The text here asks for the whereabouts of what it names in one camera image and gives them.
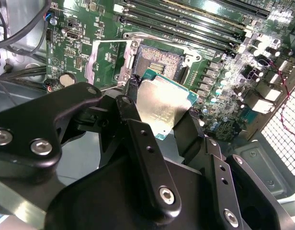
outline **black capacitor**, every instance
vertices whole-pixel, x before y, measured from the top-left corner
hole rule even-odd
[[[276,50],[276,49],[273,49],[273,48],[271,48],[271,47],[267,47],[267,48],[266,48],[266,51],[267,51],[268,53],[274,55],[275,57],[278,57],[278,56],[280,56],[280,54],[281,54],[280,51],[278,51],[278,50]]]

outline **gray metal panel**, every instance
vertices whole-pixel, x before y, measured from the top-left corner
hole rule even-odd
[[[280,172],[258,141],[234,150],[248,163],[273,196],[286,193],[287,189]]]

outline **screw hole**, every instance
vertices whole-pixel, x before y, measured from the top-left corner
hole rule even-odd
[[[224,178],[222,178],[221,181],[222,181],[224,184],[228,185],[227,180],[225,180]]]
[[[131,104],[131,103],[132,103],[127,97],[122,97],[122,100],[123,100],[125,103],[128,103],[128,104]]]
[[[154,152],[153,148],[150,147],[150,146],[147,146],[147,151],[148,151],[149,153],[153,153],[153,152]]]
[[[148,134],[146,133],[146,131],[144,131],[144,130],[141,131],[141,134],[142,134],[143,136],[147,136],[147,135],[148,135]]]

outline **cable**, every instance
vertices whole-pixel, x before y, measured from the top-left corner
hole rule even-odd
[[[288,90],[288,86],[287,86],[287,84],[286,84],[286,80],[284,79],[284,77],[283,77],[283,75],[282,75],[282,72],[276,67],[276,65],[274,65],[274,63],[271,61],[270,62],[270,64],[271,64],[271,66],[273,67],[273,68],[275,68],[276,69],[276,71],[277,71],[277,73],[278,73],[278,75],[281,77],[281,80],[282,80],[282,83],[283,83],[283,86],[285,87],[285,89],[286,89],[286,93],[287,93],[287,98],[286,98],[286,100],[285,100],[285,102],[284,102],[284,104],[282,105],[282,110],[281,110],[281,123],[282,123],[282,126],[283,126],[283,128],[285,129],[285,130],[287,130],[289,133],[291,133],[292,135],[294,135],[295,136],[295,133],[294,132],[292,132],[285,124],[284,124],[284,110],[285,110],[285,108],[286,108],[286,106],[287,106],[287,103],[288,103],[288,101],[290,100],[290,92],[289,92],[289,90]]]
[[[6,40],[6,39],[8,39],[7,38],[7,25],[6,25],[6,22],[5,22],[4,17],[1,12],[0,12],[0,20],[2,22],[2,27],[4,29],[4,40]],[[47,24],[48,24],[47,21],[45,21],[41,39],[40,39],[38,45],[36,46],[36,48],[33,49],[32,51],[15,50],[11,46],[7,46],[7,47],[5,47],[5,49],[12,52],[12,53],[22,55],[22,56],[29,56],[29,57],[35,59],[36,61],[39,61],[41,63],[45,63],[46,60],[41,56],[35,55],[35,52],[37,52],[40,49],[40,47],[44,41],[44,38],[46,36]]]
[[[7,38],[6,40],[0,42],[0,49],[9,46],[25,37],[47,13],[51,6],[51,3],[51,0],[45,0],[45,5],[42,7],[42,9],[24,28],[22,28],[20,31]]]
[[[10,80],[15,78],[33,77],[46,74],[46,67],[34,67],[23,69],[12,73],[4,73],[0,75],[0,80]]]
[[[12,98],[11,94],[8,92],[8,90],[2,85],[2,83],[0,83],[0,87],[2,88],[2,90],[7,94],[7,96],[9,97],[9,99],[12,101],[12,103],[14,105],[18,105],[16,103],[16,101]]]

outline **ram slot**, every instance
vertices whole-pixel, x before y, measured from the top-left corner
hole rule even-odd
[[[187,36],[202,39],[207,42],[211,42],[214,44],[221,44],[223,46],[228,46],[230,43],[232,43],[232,41],[229,39],[222,38],[220,36],[213,35],[211,33],[197,31],[189,26],[179,24],[179,23],[174,23],[173,21],[164,19],[162,17],[156,17],[150,13],[145,13],[143,11],[134,10],[132,8],[128,9],[128,13],[132,14],[135,17],[138,17],[138,16],[148,17],[150,19],[153,19],[155,23],[159,24],[163,28],[171,29],[177,33],[181,33],[181,34],[184,34]]]
[[[223,33],[232,33],[237,31],[242,33],[242,30],[246,28],[246,25],[229,20],[227,18],[197,9],[196,12],[185,11],[178,7],[172,6],[170,4],[166,4],[164,2],[159,1],[159,4],[154,4],[152,2],[147,2],[145,0],[129,0],[128,3],[137,3],[146,7],[150,7],[151,9],[155,9],[161,12],[165,12],[183,19],[186,19],[190,22],[194,23],[203,23],[203,25],[208,25],[213,29],[222,31]]]
[[[171,13],[165,13],[163,11],[158,11],[157,9],[151,9],[151,7],[148,6],[143,6],[135,3],[132,5],[132,7],[129,7],[128,10],[129,12],[138,13],[146,17],[151,17],[164,23],[175,25],[195,33],[207,33],[207,35],[210,34],[211,37],[214,37],[215,35],[215,39],[217,39],[217,37],[220,37],[220,40],[224,42],[237,40],[237,38],[241,39],[241,37],[238,37],[234,32],[230,34],[223,33],[221,31],[218,31],[217,29],[209,27],[208,25],[204,25],[204,23],[193,23],[179,16],[172,15]]]
[[[167,37],[171,36],[172,38],[180,39],[180,40],[182,40],[181,44],[182,43],[184,43],[184,44],[189,43],[189,44],[194,44],[194,45],[198,45],[198,46],[203,46],[203,47],[205,47],[207,49],[211,49],[211,50],[226,53],[227,55],[229,55],[229,56],[231,56],[233,58],[236,55],[235,51],[232,50],[232,49],[225,48],[225,47],[222,47],[222,46],[219,46],[219,45],[216,45],[216,44],[210,44],[210,43],[202,41],[202,40],[193,39],[193,38],[191,38],[189,36],[184,36],[182,34],[176,34],[176,33],[173,33],[172,30],[168,30],[168,29],[165,29],[165,28],[160,27],[158,25],[153,25],[153,24],[150,24],[150,23],[145,22],[145,21],[140,21],[138,19],[128,18],[128,17],[122,18],[121,21],[123,23],[126,23],[126,24],[131,24],[131,25],[134,25],[134,26],[138,26],[139,28],[145,28],[148,31],[152,30],[152,31],[160,32],[162,35],[165,35]]]
[[[179,0],[162,0],[162,1],[165,1],[165,2],[173,1],[173,2],[179,3],[181,5],[190,7],[190,5],[184,4],[184,3],[180,2]],[[248,3],[238,1],[238,0],[210,0],[210,1],[216,2],[216,3],[218,3],[224,7],[227,7],[227,8],[235,9],[235,10],[243,12],[245,14],[253,15],[257,18],[267,19],[270,14],[269,11],[266,11],[262,8],[259,8],[259,7],[256,7],[256,6],[253,6]]]

